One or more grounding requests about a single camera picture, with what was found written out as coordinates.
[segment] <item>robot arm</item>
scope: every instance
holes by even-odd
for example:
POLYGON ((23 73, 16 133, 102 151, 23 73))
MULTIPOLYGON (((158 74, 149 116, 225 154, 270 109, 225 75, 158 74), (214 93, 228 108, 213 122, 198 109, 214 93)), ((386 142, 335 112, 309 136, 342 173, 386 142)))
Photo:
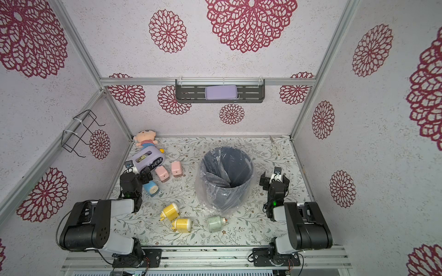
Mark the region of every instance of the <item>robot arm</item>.
POLYGON ((135 213, 142 204, 143 184, 152 180, 149 168, 140 174, 127 170, 120 176, 117 200, 77 202, 60 235, 60 247, 70 251, 102 250, 113 253, 113 267, 140 267, 145 253, 137 238, 111 231, 111 217, 135 213))
POLYGON ((259 184, 267 190, 267 203, 263 210, 272 221, 287 222, 287 234, 273 238, 268 250, 262 250, 273 265, 282 265, 292 255, 304 249, 330 248, 333 239, 325 219, 316 202, 285 202, 290 181, 281 175, 281 168, 275 167, 270 178, 262 174, 259 184))

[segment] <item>purple tissue box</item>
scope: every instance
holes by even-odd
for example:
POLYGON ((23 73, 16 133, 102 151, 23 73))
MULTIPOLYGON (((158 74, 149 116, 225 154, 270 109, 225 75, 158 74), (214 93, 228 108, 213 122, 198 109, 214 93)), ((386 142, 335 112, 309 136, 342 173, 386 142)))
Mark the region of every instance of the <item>purple tissue box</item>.
POLYGON ((238 98, 236 85, 208 86, 205 92, 206 100, 235 100, 238 98))

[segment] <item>gray trash can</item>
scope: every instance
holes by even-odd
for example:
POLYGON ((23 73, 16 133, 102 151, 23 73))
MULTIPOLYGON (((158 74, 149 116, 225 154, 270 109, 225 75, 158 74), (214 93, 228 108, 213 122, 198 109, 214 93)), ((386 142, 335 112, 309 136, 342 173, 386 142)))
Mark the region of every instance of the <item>gray trash can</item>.
POLYGON ((251 158, 234 147, 217 147, 199 164, 195 191, 203 207, 219 215, 230 215, 249 195, 255 179, 251 158))

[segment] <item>pink pencil sharpener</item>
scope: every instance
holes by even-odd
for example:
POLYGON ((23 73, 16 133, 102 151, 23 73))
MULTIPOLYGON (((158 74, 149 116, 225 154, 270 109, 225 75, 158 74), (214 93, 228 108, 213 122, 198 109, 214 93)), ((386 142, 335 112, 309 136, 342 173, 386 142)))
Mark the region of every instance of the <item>pink pencil sharpener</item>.
POLYGON ((167 172, 166 168, 163 166, 156 167, 155 169, 156 174, 160 178, 161 182, 166 182, 169 180, 169 173, 167 172))
POLYGON ((172 162, 172 175, 173 177, 183 176, 183 168, 181 167, 180 161, 172 162))

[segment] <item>wire rack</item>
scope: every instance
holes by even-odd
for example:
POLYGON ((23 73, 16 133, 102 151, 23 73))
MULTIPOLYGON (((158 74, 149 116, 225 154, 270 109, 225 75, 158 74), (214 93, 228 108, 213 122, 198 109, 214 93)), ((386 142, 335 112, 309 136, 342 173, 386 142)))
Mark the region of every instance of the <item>wire rack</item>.
POLYGON ((92 135, 92 131, 89 129, 91 126, 92 126, 92 124, 93 123, 96 123, 98 126, 104 126, 104 125, 106 125, 106 124, 103 124, 103 125, 100 125, 98 122, 97 122, 97 115, 95 115, 95 113, 92 111, 92 110, 90 110, 90 109, 88 109, 88 110, 85 110, 85 111, 83 111, 82 113, 80 113, 80 114, 78 114, 77 116, 75 116, 74 118, 73 118, 74 120, 78 120, 79 122, 80 122, 80 124, 75 128, 75 130, 73 130, 73 131, 71 131, 71 130, 64 130, 63 131, 63 134, 61 135, 61 146, 65 149, 65 150, 67 150, 68 152, 75 152, 75 154, 77 154, 79 157, 82 157, 82 158, 85 158, 86 156, 81 156, 81 155, 79 155, 78 154, 78 152, 75 150, 75 147, 78 145, 78 143, 81 141, 81 142, 83 142, 85 145, 90 145, 89 143, 86 143, 84 140, 83 140, 83 136, 87 133, 87 132, 90 132, 90 134, 92 135), (82 116, 83 114, 85 114, 84 115, 84 118, 83 119, 80 119, 79 117, 80 116, 82 116), (88 117, 90 117, 91 119, 92 119, 92 122, 89 124, 89 125, 85 125, 84 123, 83 123, 83 121, 85 121, 88 117), (84 126, 86 129, 84 130, 84 132, 79 136, 79 134, 78 133, 76 133, 76 130, 78 129, 78 127, 80 126, 80 125, 82 125, 82 126, 84 126), (67 144, 67 142, 69 141, 69 139, 71 138, 71 135, 75 135, 77 138, 78 138, 78 141, 75 143, 75 145, 73 146, 73 147, 71 147, 71 146, 69 146, 68 144, 67 144))

